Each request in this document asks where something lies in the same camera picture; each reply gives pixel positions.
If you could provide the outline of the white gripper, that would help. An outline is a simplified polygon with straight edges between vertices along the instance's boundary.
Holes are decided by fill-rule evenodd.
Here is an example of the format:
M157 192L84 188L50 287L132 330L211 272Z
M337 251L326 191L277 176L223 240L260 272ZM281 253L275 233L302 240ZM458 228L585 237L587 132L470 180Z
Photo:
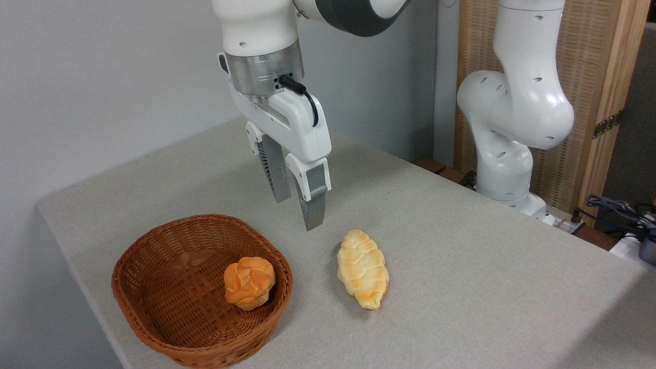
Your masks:
M330 134L318 100L286 88L280 77L304 77L300 52L239 57L220 52L221 68L231 82L234 103L247 121L249 144L260 160L277 203L290 198L286 166L293 173L305 229L323 223L331 190L326 157ZM283 157L282 147L290 153Z

